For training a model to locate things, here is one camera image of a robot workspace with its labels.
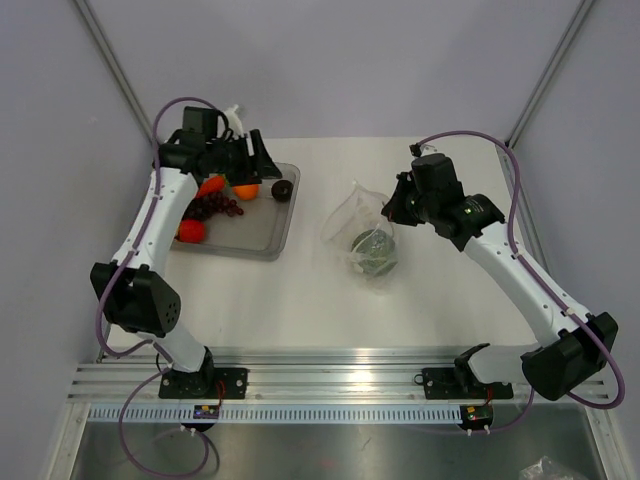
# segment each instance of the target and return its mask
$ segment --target white plastic part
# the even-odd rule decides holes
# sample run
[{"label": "white plastic part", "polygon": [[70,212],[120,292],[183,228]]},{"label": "white plastic part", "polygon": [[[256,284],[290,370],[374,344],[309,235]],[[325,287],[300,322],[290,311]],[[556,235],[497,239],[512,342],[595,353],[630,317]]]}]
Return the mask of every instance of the white plastic part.
[{"label": "white plastic part", "polygon": [[244,116],[244,108],[236,104],[227,108],[224,112],[229,120],[229,128],[233,130],[237,137],[244,135],[244,127],[242,126],[242,120],[240,117]]},{"label": "white plastic part", "polygon": [[[482,230],[481,237],[469,240],[464,253],[491,275],[504,290],[524,316],[540,345],[551,345],[560,338],[560,330],[572,332],[577,326],[563,315],[560,307],[536,283],[522,264],[511,256],[508,245],[507,226],[494,223]],[[579,317],[586,317],[589,310],[584,305],[562,290],[524,249],[520,250],[520,254]]]},{"label": "white plastic part", "polygon": [[176,322],[173,330],[164,338],[150,333],[139,332],[140,338],[151,339],[160,345],[173,359],[173,370],[179,372],[197,372],[202,366],[205,348],[189,333],[183,322]]},{"label": "white plastic part", "polygon": [[469,359],[469,368],[479,382],[528,383],[520,356],[538,345],[489,345]]},{"label": "white plastic part", "polygon": [[[469,240],[464,252],[493,278],[518,307],[540,346],[545,347],[558,340],[561,330],[572,332],[577,328],[520,261],[514,258],[507,240],[506,225],[495,223],[485,228],[481,237]],[[519,254],[573,312],[581,318],[586,317],[589,310],[562,290],[529,253],[521,248]],[[482,383],[526,383],[520,356],[536,348],[538,345],[490,345],[472,355],[469,366]]]},{"label": "white plastic part", "polygon": [[[185,209],[198,191],[198,185],[192,175],[180,173],[178,169],[163,167],[160,170],[162,186],[156,209],[151,223],[140,242],[138,252],[136,252],[128,266],[130,268],[138,268],[141,265],[148,265],[150,270],[162,276],[173,237],[175,237]],[[154,170],[151,173],[147,196],[142,203],[142,207],[140,207],[133,227],[131,227],[125,242],[113,256],[113,260],[118,265],[132,249],[133,241],[142,227],[144,217],[154,197],[155,184],[156,173]]]},{"label": "white plastic part", "polygon": [[[182,220],[182,215],[198,191],[198,185],[192,175],[180,173],[175,168],[161,168],[161,188],[156,209],[151,223],[142,237],[138,252],[129,262],[128,267],[139,268],[148,265],[151,271],[164,275],[164,268],[169,255],[171,243]],[[113,256],[118,265],[132,249],[133,241],[142,227],[144,217],[155,196],[156,173],[151,173],[151,181],[147,195],[140,207],[138,216],[129,231],[127,239]],[[173,359],[173,369],[181,372],[195,372],[200,369],[205,349],[189,333],[181,322],[164,338],[139,332],[138,336],[151,339],[164,348]]]}]

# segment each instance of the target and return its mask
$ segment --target metal frame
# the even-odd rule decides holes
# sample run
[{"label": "metal frame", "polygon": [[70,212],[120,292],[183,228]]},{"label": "metal frame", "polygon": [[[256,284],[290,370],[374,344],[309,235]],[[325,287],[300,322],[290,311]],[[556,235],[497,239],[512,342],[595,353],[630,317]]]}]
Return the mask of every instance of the metal frame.
[{"label": "metal frame", "polygon": [[[122,92],[134,118],[144,134],[151,139],[149,119],[131,88],[116,55],[108,41],[89,0],[71,0],[82,21],[96,43],[99,54],[105,61],[116,85]],[[551,80],[557,74],[568,49],[595,4],[595,0],[583,0],[567,26],[560,42],[547,63],[534,91],[523,109],[508,142],[515,146],[529,119]],[[498,152],[509,188],[513,188],[510,165]],[[535,230],[533,218],[528,208],[526,195],[519,201],[519,222],[528,249],[536,260],[547,268],[542,247]],[[264,412],[277,408],[279,411],[308,411],[311,405],[321,405],[323,411],[359,412],[426,412],[445,411],[456,406],[456,402],[428,402],[421,386],[413,382],[414,375],[425,366],[451,365],[453,358],[464,348],[406,348],[406,349],[324,349],[324,350],[247,350],[238,348],[212,348],[219,366],[241,366],[250,369],[247,398],[243,401],[229,401],[230,417],[241,416],[243,411],[257,412],[255,418],[245,418],[248,422],[264,423]],[[86,422],[90,416],[96,418],[96,407],[101,405],[117,408],[135,386],[156,371],[155,356],[151,353],[115,360],[101,356],[96,364],[78,367],[65,406],[64,426],[58,439],[55,454],[46,472],[46,478],[68,479],[80,447]],[[157,396],[158,381],[143,389],[132,403],[137,415],[172,409],[190,408],[197,402],[160,400]],[[526,399],[528,386],[514,387],[516,398],[503,403],[518,403]],[[608,398],[607,388],[601,377],[581,385],[576,393],[583,397],[604,401]],[[537,398],[536,404],[546,401]],[[562,399],[560,403],[571,403]],[[586,410],[606,474],[616,480],[631,479],[632,474],[625,468],[624,449],[618,444],[620,434],[616,422],[609,412]],[[113,420],[113,412],[105,415]],[[285,420],[295,423],[299,420],[291,413]],[[385,423],[407,423],[406,418],[388,417]],[[456,419],[445,418],[445,423],[457,423]]]},{"label": "metal frame", "polygon": [[111,43],[104,32],[104,28],[102,28],[91,4],[88,0],[70,0],[70,2],[78,12],[82,23],[84,23],[87,28],[87,32],[97,47],[98,54],[104,61],[109,73],[111,74],[111,78],[124,97],[125,102],[131,110],[133,118],[138,123],[142,133],[149,139],[149,142],[151,142],[152,132],[149,117],[145,113],[140,100],[138,100],[138,97],[133,91],[124,70],[120,66],[118,57],[116,57],[116,54],[111,47]]},{"label": "metal frame", "polygon": [[511,133],[507,137],[506,144],[511,148],[515,148],[516,144],[518,143],[518,140],[522,136],[524,129],[529,123],[529,120],[532,118],[545,92],[549,88],[549,85],[557,75],[567,55],[567,52],[574,44],[578,33],[580,33],[580,31],[582,30],[584,22],[589,16],[589,13],[591,12],[591,9],[595,5],[595,3],[596,0],[582,0],[578,5],[578,8],[576,8],[573,17],[571,17],[571,20],[569,21],[569,25],[567,25],[567,28],[562,34],[562,37],[560,37],[560,41],[551,54],[551,58],[549,58],[549,61],[542,71],[542,75],[540,75],[540,78],[536,82],[535,87],[533,87],[533,91],[531,92],[527,103],[522,109],[518,120],[511,130]]}]

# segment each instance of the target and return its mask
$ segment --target clear plastic tray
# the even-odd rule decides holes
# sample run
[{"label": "clear plastic tray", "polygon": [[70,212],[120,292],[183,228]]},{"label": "clear plastic tray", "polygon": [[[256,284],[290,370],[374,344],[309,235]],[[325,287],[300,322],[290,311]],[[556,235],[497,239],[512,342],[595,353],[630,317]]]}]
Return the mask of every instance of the clear plastic tray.
[{"label": "clear plastic tray", "polygon": [[[282,178],[293,184],[291,199],[285,203],[271,197],[277,180],[264,180],[258,196],[251,201],[238,200],[244,215],[214,215],[205,222],[207,236],[201,243],[174,241],[174,250],[272,261],[280,256],[287,241],[293,206],[298,193],[300,170],[288,163],[276,163]],[[229,187],[225,195],[235,198]]]}]

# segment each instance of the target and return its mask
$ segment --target metal pole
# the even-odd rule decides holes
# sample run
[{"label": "metal pole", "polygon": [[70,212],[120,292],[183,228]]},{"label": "metal pole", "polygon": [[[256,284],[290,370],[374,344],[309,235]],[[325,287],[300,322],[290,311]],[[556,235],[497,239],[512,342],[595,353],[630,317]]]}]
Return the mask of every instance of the metal pole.
[{"label": "metal pole", "polygon": [[131,113],[133,113],[140,129],[149,139],[149,142],[151,142],[151,122],[149,121],[144,108],[142,108],[142,104],[138,100],[138,97],[133,91],[131,84],[127,80],[124,70],[120,66],[109,39],[107,38],[98,17],[93,11],[93,8],[91,8],[88,0],[71,0],[71,4],[75,7],[80,18],[87,27],[87,31],[98,47],[100,56],[104,60],[113,80],[116,82],[118,89],[131,109]]},{"label": "metal pole", "polygon": [[522,113],[520,113],[518,121],[507,137],[506,143],[511,148],[515,148],[516,144],[518,143],[518,140],[522,136],[523,130],[526,128],[527,124],[535,113],[540,100],[547,91],[554,76],[558,72],[563,60],[566,57],[567,52],[573,45],[576,37],[578,36],[578,33],[582,29],[582,26],[584,25],[584,22],[587,19],[587,16],[591,12],[591,9],[595,5],[596,1],[597,0],[582,0],[580,2],[580,5],[578,5],[578,8],[574,12],[569,25],[567,25],[566,30],[562,34],[560,41],[556,45],[556,48],[551,55],[551,58],[547,62],[542,75],[538,79],[533,92],[529,96],[529,99],[527,100]]}]

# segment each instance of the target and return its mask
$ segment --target red grapes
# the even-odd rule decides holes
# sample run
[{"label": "red grapes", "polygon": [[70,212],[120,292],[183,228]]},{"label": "red grapes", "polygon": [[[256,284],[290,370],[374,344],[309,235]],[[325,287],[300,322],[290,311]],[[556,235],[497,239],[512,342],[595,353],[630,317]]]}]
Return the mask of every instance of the red grapes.
[{"label": "red grapes", "polygon": [[222,192],[215,192],[191,200],[182,219],[204,222],[216,213],[226,213],[233,217],[235,215],[244,215],[244,210],[240,208],[236,200],[229,199]]}]

